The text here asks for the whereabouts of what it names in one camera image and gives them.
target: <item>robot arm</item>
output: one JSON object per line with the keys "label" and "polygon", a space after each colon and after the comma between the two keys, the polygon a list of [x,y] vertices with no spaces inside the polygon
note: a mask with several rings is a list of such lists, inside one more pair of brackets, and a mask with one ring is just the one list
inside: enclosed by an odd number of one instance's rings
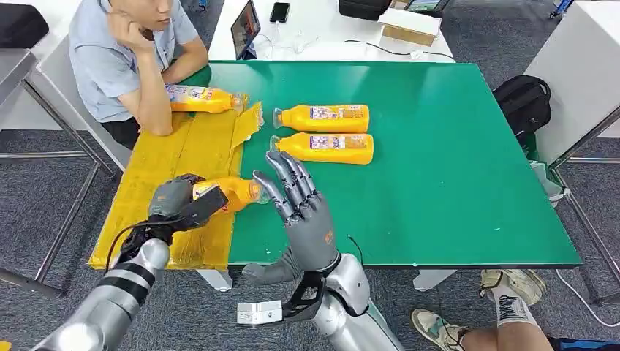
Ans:
{"label": "robot arm", "polygon": [[[238,322],[255,325],[312,319],[328,290],[338,293],[350,314],[364,313],[370,298],[368,279],[354,256],[341,255],[336,248],[329,206],[317,191],[308,170],[286,152],[270,151],[266,159],[280,178],[286,196],[263,172],[255,170],[252,175],[271,196],[290,245],[273,265],[249,264],[243,273],[258,284],[288,282],[302,274],[303,278],[291,299],[282,304],[281,319],[278,318],[279,312],[272,314],[277,316],[272,319],[253,318],[259,315],[253,314],[253,310],[262,310],[266,306],[276,308],[273,303],[242,303],[238,309]],[[303,298],[308,289],[313,289],[313,298]]]}
{"label": "robot arm", "polygon": [[258,284],[288,282],[302,272],[303,278],[286,303],[238,304],[237,323],[312,320],[338,351],[404,350],[370,299],[362,265],[336,248],[328,204],[303,164],[285,152],[268,152],[267,162],[286,196],[262,172],[253,176],[271,196],[290,246],[273,265],[251,264],[243,272]]}
{"label": "robot arm", "polygon": [[173,233],[203,226],[228,202],[219,187],[192,201],[192,187],[199,180],[181,175],[157,188],[148,221],[133,226],[116,264],[73,315],[33,350],[116,350],[168,263]]}

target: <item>sneaker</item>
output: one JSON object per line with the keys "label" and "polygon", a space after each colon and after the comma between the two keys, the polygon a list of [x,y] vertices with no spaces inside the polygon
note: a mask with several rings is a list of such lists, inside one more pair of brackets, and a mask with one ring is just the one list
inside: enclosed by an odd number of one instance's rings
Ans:
{"label": "sneaker", "polygon": [[491,289],[506,278],[510,289],[531,306],[547,292],[545,282],[531,269],[486,269],[480,273],[480,297],[487,295],[493,300]]}
{"label": "sneaker", "polygon": [[413,325],[425,338],[432,341],[444,351],[464,351],[461,338],[467,328],[451,325],[438,314],[425,309],[411,312]]}

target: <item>green tabletop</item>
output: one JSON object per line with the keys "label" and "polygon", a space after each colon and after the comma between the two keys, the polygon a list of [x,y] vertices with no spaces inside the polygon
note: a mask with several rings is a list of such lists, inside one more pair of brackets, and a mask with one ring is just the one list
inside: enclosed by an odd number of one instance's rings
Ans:
{"label": "green tabletop", "polygon": [[[241,176],[261,169],[274,107],[366,104],[370,165],[310,163],[330,203],[338,248],[364,265],[427,268],[581,264],[474,64],[211,62],[210,86],[262,101],[265,125],[245,144]],[[237,214],[231,265],[270,263],[286,246],[270,205]]]}

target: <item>humanoid robot hand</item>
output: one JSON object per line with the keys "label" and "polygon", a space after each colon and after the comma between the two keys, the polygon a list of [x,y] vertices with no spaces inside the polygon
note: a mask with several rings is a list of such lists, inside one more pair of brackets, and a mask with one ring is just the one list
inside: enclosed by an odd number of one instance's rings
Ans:
{"label": "humanoid robot hand", "polygon": [[286,152],[269,151],[267,163],[276,171],[284,193],[259,170],[252,178],[271,196],[284,222],[289,246],[273,264],[251,263],[243,274],[257,284],[289,282],[304,271],[324,271],[338,259],[333,220],[325,198],[318,192],[306,167]]}

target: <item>orange juice bottle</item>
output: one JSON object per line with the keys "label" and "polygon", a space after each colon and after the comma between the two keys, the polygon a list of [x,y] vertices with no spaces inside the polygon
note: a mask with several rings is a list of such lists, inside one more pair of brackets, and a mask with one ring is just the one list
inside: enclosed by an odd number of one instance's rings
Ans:
{"label": "orange juice bottle", "polygon": [[194,185],[193,198],[202,196],[211,186],[219,186],[228,197],[228,204],[215,214],[236,212],[250,203],[267,203],[269,195],[257,182],[239,177],[224,177],[199,181]]}
{"label": "orange juice bottle", "polygon": [[302,161],[367,165],[372,161],[374,141],[370,134],[308,134],[271,137],[271,148],[286,151]]}
{"label": "orange juice bottle", "polygon": [[231,94],[217,88],[204,86],[166,86],[173,111],[200,111],[222,113],[226,110],[243,110],[242,94]]}
{"label": "orange juice bottle", "polygon": [[273,126],[306,132],[366,133],[370,112],[366,105],[308,106],[273,110]]}

